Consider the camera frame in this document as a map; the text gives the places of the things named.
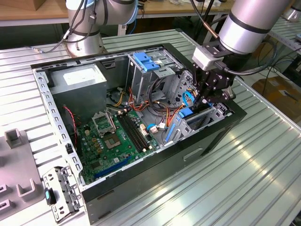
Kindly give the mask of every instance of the metal bracket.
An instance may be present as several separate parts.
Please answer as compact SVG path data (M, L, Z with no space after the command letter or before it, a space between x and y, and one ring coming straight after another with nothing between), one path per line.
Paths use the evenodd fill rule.
M45 187L54 191L55 204L51 205L51 210L56 223L72 216L83 206L82 196L70 166L52 168L43 175L43 180Z

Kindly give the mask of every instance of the orange wire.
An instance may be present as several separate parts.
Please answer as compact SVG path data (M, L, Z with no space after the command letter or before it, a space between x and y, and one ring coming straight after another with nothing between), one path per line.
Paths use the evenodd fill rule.
M169 124L173 121L175 115L179 112L179 110L180 110L182 107L183 107L183 104L182 104L180 107L178 107L178 109L174 112L172 118L168 121L168 126L169 126Z

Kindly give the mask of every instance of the slotted aluminum table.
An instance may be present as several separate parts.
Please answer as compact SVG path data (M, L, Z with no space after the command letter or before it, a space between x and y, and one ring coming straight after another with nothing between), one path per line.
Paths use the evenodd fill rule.
M195 48L175 30L103 41L108 51L170 42L190 60ZM26 48L0 51L0 134L26 130L40 175L64 160L29 65L66 58L63 46L42 55ZM233 89L247 116L214 151L95 225L289 225L301 210L301 129L241 80ZM0 225L47 226L55 221L42 200ZM82 209L62 225L83 226L88 220Z
M291 50L297 50L301 48L301 41L295 39L297 34L301 34L301 23L289 22L282 17L273 26L270 30L269 35L277 39L282 44L286 45Z

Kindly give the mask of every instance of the yellow wire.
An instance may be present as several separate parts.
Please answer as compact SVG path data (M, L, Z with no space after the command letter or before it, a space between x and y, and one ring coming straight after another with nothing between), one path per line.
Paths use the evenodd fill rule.
M113 105L114 107L118 107L121 104L121 102L122 102L122 96L123 96L123 93L120 94L120 99L119 99L119 101L118 101L117 104Z

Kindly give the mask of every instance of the blue connector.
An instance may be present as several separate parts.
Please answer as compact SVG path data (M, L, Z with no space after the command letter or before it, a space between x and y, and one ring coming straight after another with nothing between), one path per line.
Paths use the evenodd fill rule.
M185 108L183 108L183 109L181 109L181 110L179 111L179 116L180 116L181 118L184 118L184 117L186 117L186 116L188 116L188 115L191 115L191 114L193 114L192 110L190 110L190 109L187 108L187 107L185 107Z

